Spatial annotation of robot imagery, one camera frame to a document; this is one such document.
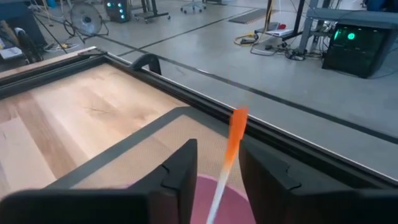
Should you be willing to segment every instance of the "chair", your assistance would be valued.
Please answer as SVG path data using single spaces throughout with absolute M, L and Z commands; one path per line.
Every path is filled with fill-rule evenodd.
M 197 2 L 195 0 L 192 0 L 192 2 L 190 2 L 186 5 L 183 5 L 180 10 L 186 14 L 187 10 L 185 8 L 188 8 L 188 7 L 191 7 L 193 12 L 195 12 L 195 8 L 198 8 L 199 12 L 202 12 L 202 9 L 206 9 L 206 4 L 203 3 L 203 1 Z

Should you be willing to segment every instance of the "pink bowl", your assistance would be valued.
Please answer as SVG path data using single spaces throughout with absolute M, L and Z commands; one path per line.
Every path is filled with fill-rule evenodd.
M 214 178 L 198 175 L 191 224 L 206 223 L 216 186 L 217 181 Z M 255 223 L 247 197 L 231 187 L 226 187 L 214 223 Z

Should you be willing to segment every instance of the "wooden board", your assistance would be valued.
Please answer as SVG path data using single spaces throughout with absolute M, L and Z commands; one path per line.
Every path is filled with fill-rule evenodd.
M 72 53 L 69 53 L 69 54 L 65 54 L 65 55 L 61 55 L 61 56 L 58 56 L 58 57 L 54 57 L 54 58 L 51 58 L 51 59 L 47 59 L 47 60 L 44 60 L 44 61 L 41 61 L 41 62 L 33 63 L 33 64 L 30 64 L 30 65 L 25 65 L 25 66 L 22 66 L 22 67 L 19 67 L 19 68 L 15 68 L 15 69 L 10 69 L 10 70 L 5 71 L 5 72 L 0 72 L 0 78 L 4 78 L 4 77 L 8 77 L 10 75 L 15 75 L 15 74 L 20 73 L 20 72 L 32 70 L 34 68 L 41 67 L 41 66 L 44 66 L 44 65 L 48 65 L 50 63 L 58 62 L 60 60 L 65 60 L 65 59 L 68 59 L 68 58 L 71 58 L 71 57 L 74 57 L 74 56 L 78 55 L 78 53 L 80 53 L 80 52 L 85 52 L 85 51 L 92 50 L 92 49 L 95 49 L 95 48 L 96 47 L 88 47 L 86 49 L 77 50 L 75 52 L 72 52 Z
M 181 101 L 110 65 L 0 101 L 0 197 L 42 188 Z

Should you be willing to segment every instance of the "yellow cable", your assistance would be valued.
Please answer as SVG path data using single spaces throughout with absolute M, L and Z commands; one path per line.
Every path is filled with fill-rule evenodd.
M 249 47 L 252 44 L 241 44 L 239 40 L 241 40 L 241 39 L 243 39 L 245 37 L 254 38 L 254 36 L 255 36 L 254 33 L 250 33 L 250 34 L 246 34 L 246 35 L 242 35 L 242 36 L 236 37 L 234 39 L 234 44 L 239 45 L 239 46 L 243 46 L 243 47 Z
M 272 14 L 272 5 L 273 5 L 273 3 L 274 3 L 273 0 L 270 0 L 270 1 L 271 1 L 271 8 L 270 8 L 270 10 L 267 11 L 267 14 L 266 14 L 266 21 L 265 21 L 265 23 L 264 23 L 264 32 L 261 33 L 260 37 L 259 37 L 253 44 L 241 44 L 241 43 L 239 43 L 239 40 L 240 40 L 240 39 L 243 39 L 243 38 L 245 38 L 245 37 L 252 37 L 252 38 L 254 38 L 254 33 L 242 35 L 242 36 L 236 37 L 236 38 L 234 39 L 234 44 L 239 45 L 239 46 L 242 46 L 242 47 L 250 47 L 250 46 L 253 46 L 253 45 L 256 45 L 256 44 L 259 43 L 259 41 L 261 40 L 261 37 L 262 37 L 262 36 L 267 32 L 267 30 L 268 30 L 268 22 L 267 22 L 267 21 L 269 21 L 269 19 L 271 18 L 271 14 Z

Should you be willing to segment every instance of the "computer tower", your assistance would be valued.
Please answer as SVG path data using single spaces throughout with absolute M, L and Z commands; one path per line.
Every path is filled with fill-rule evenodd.
M 396 27 L 356 26 L 339 22 L 322 68 L 368 78 L 382 65 L 397 37 Z
M 130 4 L 127 0 L 105 0 L 104 7 L 112 22 L 129 22 L 131 20 Z

